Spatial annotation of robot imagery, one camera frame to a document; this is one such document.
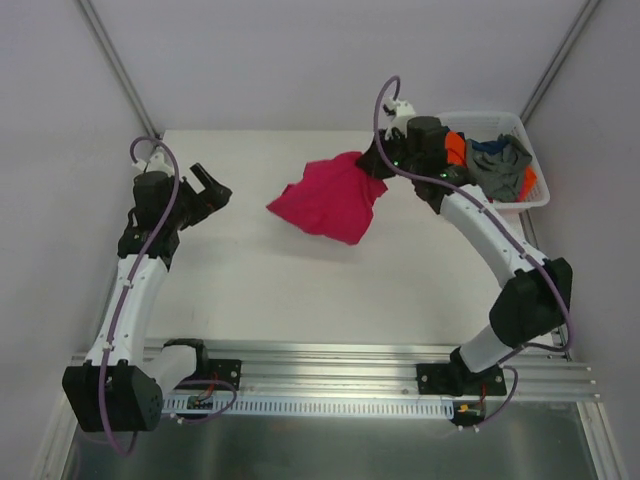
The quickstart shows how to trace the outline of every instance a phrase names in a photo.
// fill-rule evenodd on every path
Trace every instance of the white laundry basket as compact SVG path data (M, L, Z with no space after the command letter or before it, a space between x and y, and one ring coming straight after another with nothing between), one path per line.
M531 207L542 207L549 203L549 188L544 180L538 158L536 157L529 136L522 120L517 115L507 112L445 112L437 115L443 125L454 132L463 132L466 138L478 142L496 140L500 134L511 134L516 137L533 157L531 168L538 180L522 202L502 203L494 201L493 206L501 213L520 213Z

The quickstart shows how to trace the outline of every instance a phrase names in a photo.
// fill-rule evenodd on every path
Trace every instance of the black base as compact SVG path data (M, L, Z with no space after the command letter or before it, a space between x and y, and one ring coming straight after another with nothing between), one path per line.
M62 388L85 432L104 431L98 407L99 373L100 367L87 362L67 367L62 377ZM107 367L105 400L114 432L148 432L160 422L162 390L155 380L126 362Z
M451 391L441 388L439 382L429 382L430 378L443 378L449 375L450 363L419 363L416 365L418 391L420 395L482 395L485 386L487 396L504 396L507 387L502 369L497 365L482 372L482 375L470 376L460 385L461 390Z

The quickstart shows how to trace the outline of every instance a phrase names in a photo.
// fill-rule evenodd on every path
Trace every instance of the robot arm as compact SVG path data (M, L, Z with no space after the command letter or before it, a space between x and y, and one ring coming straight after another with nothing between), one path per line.
M110 349L106 409L111 429L116 432L153 430L160 421L163 396L194 373L208 373L204 342L196 339L167 342L158 357L143 364L145 333L153 303L180 243L178 231L223 208L231 196L231 190L216 182L200 164L193 165L191 171L204 190L196 193L186 178L180 180L175 203L142 257L139 254L144 244L167 208L175 176L163 156L156 154L134 179L135 207L118 242L117 278L102 327L85 363L68 367L62 380L78 423L86 432L104 431L98 385L105 349ZM136 262L135 275L129 278ZM114 316L118 322L109 343Z
M390 126L376 134L391 163L403 172L435 180L414 181L416 195L465 236L502 288L489 312L489 325L455 349L448 364L434 366L428 375L429 393L462 395L467 386L494 378L497 364L514 350L564 323L556 298L531 260L546 271L567 306L572 270L563 258L550 260L520 239L474 184L468 170L447 162L449 129L438 118L417 116L403 100L387 99L383 109ZM376 142L357 165L375 178L395 175L380 157ZM516 245L505 233L516 239Z

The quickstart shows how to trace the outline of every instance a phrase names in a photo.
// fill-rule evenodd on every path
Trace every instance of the purple cable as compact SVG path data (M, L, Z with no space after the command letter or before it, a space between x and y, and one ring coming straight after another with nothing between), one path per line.
M500 415L504 411L505 408L507 408L507 405L511 403L511 400L513 400L513 397L516 394L516 389L518 388L518 381L520 380L518 371L515 368L510 367L509 365L504 365L502 368L504 370L509 370L513 374L513 385L511 385L511 390L509 391L509 395L507 395L507 398L504 399L504 402L502 402L502 404L496 409L495 412L493 412L488 417L485 417L485 419L482 422L480 422L478 425L486 425L487 422L494 420L498 415Z
M540 265L531 255L529 255L526 252L526 250L524 249L524 247L522 245L520 245L518 240L516 240L507 231L507 229L502 225L502 222L500 222L500 220L495 215L493 215L493 213L491 213L489 210L485 209L485 207L482 204L482 202L480 200L478 200L477 198L475 198L473 195L471 195L470 193L466 192L465 190L463 190L463 189L461 189L459 187L456 187L454 185L451 185L450 183L447 183L447 182L445 182L443 180L439 180L437 178L425 177L425 176L422 176L422 175L416 175L416 174L413 174L413 173L405 172L404 170L401 170L398 167L396 167L393 164L393 162L389 159L389 157L387 157L386 153L384 152L384 148L382 147L382 141L380 140L380 135L378 135L378 131L380 130L380 128L379 128L379 122L380 122L379 113L380 113L380 108L382 107L382 101L384 99L384 95L385 95L387 89L391 86L392 83L396 84L395 97L397 98L398 94L400 93L400 77L397 76L397 75L394 75L389 80L387 80L385 82L385 84L382 86L382 89L380 90L380 93L378 93L378 98L376 98L375 112L374 112L374 115L373 115L373 138L374 138L374 140L376 142L376 147L378 149L378 153L380 154L380 157L382 158L384 163L386 163L387 167L389 167L389 169L392 172L394 172L395 174L397 174L397 175L400 175L402 177L408 178L410 180L417 180L417 181L420 181L420 182L426 182L426 183L431 183L433 185L438 185L440 187L445 187L445 188L453 190L454 192L462 195L465 199L467 199L469 202L471 202L475 207L480 209L487 216L487 218L489 218L491 223L493 223L496 226L496 228L500 231L500 233L504 236L504 238L506 238L507 241L513 246L513 248L516 249L516 251L520 254L520 256L522 258L524 258L525 260L527 260L529 262L529 264L531 264L531 266L533 268L535 268L538 271L538 273L540 273L540 275L544 279L545 283L547 284L547 286L551 290L551 293L553 294L553 297L554 297L555 301L558 303L558 306L560 307L560 311L562 312L562 316L563 316L565 324L567 326L567 342L562 347L552 347L552 346L549 346L549 345L543 345L541 343L536 343L536 342L526 342L526 343L524 343L522 345L522 348L514 350L514 351L519 353L522 349L524 349L526 347L536 347L536 348L541 348L543 350L547 350L549 352L556 352L556 353L565 353L565 352L567 352L571 348L571 345L573 343L573 335L572 335L573 326L572 326L572 322L571 322L571 316L569 314L569 309L567 308L567 305L564 303L562 295L560 294L560 291L558 290L558 287L556 287L555 283L553 283L553 280L551 279L551 277L549 276L547 271L543 268L543 266ZM514 355L513 352L511 352L509 355L507 355L503 359L501 359L500 363L502 363L505 359L511 358L513 355Z
M180 417L182 421L187 425L199 425L201 423L206 423L210 420L213 420L214 418L218 418L224 412L229 410L233 406L233 404L236 403L236 400L238 399L238 391L235 389L233 385L231 385L229 382L225 382L224 380L184 380L178 384L177 388L186 387L189 385L220 385L221 387L228 388L231 391L233 398L229 401L229 403L227 403L220 410L213 412L211 414L207 414L207 416L204 418L191 420L189 418Z
M147 141L147 142L151 142L154 145L162 148L166 153L167 156L169 157L169 159L171 160L171 163L173 164L173 170L174 170L174 181L173 181L173 190L171 191L171 197L169 198L169 202L167 203L167 207L165 208L164 212L162 213L162 216L160 217L160 220L158 221L158 224L155 226L155 228L153 229L153 231L151 232L151 234L149 235L149 238L147 238L147 241L144 243L144 245L142 246L142 249L140 250L140 253L138 253L138 256L136 257L135 262L133 262L133 265L131 267L131 270L129 271L129 275L127 275L127 280L129 282L131 282L133 280L133 278L136 275L136 272L138 270L138 267L140 266L140 262L142 262L143 257L146 255L147 251L149 250L149 247L151 246L151 242L153 242L153 240L156 238L156 236L158 235L158 233L160 232L160 229L162 228L162 226L164 225L164 223L167 221L167 217L169 217L169 214L171 213L171 209L173 208L173 205L176 202L176 197L178 196L178 188L180 186L180 175L179 175L179 171L178 171L178 161L176 160L175 155L173 154L173 152L171 151L171 149L165 145L164 142L162 142L161 140L158 140L157 138L153 138L153 137L138 137L136 138L132 143L131 143L131 147L129 148L129 153L131 155L131 159L133 160L134 163L137 163L138 160L135 157L134 151L136 146L138 145L138 143L143 142L143 141ZM129 293L131 287L128 286L124 286L122 287L122 292L120 293L120 297L118 298L118 303L116 304L116 308L113 312L113 317L111 318L111 324L109 325L109 332L107 333L107 343L111 344L113 342L113 338L115 335L115 331L116 331L116 326L118 325L118 320L120 319L120 314L122 313L122 308L124 307L124 302L127 298L127 294ZM127 450L124 450L117 442L114 434L113 434L113 430L111 429L111 424L109 423L109 414L107 412L107 402L106 402L106 398L105 398L105 382L107 379L107 365L109 362L109 355L111 354L111 350L110 349L105 349L104 353L102 354L102 363L100 364L100 373L98 376L98 407L100 409L100 419L102 420L102 426L104 428L104 433L107 435L107 439L109 440L109 444L113 447L113 449L119 454L122 455L123 457L128 457L129 455L131 455L131 452L133 452L133 449L135 447L136 444L136 440L138 438L138 432L135 432L133 434L133 437L131 439L131 444L129 445L129 448L127 448Z

